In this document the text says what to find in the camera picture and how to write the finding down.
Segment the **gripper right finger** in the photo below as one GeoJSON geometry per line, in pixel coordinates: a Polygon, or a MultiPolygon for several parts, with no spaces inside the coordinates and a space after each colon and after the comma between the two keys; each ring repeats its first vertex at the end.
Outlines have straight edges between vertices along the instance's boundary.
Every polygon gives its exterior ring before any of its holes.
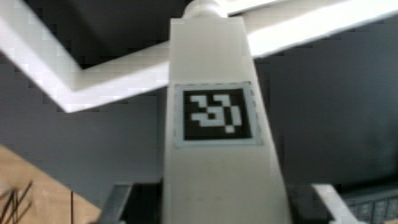
{"type": "Polygon", "coordinates": [[[331,184],[313,184],[313,189],[331,212],[332,220],[329,224],[368,224],[354,216],[334,186],[331,184]]]}

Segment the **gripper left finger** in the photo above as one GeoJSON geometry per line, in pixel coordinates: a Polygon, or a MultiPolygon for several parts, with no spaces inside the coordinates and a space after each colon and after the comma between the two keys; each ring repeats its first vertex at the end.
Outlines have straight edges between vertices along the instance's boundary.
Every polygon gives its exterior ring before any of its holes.
{"type": "Polygon", "coordinates": [[[128,207],[132,187],[132,184],[114,185],[96,224],[128,224],[124,211],[128,207]]]}

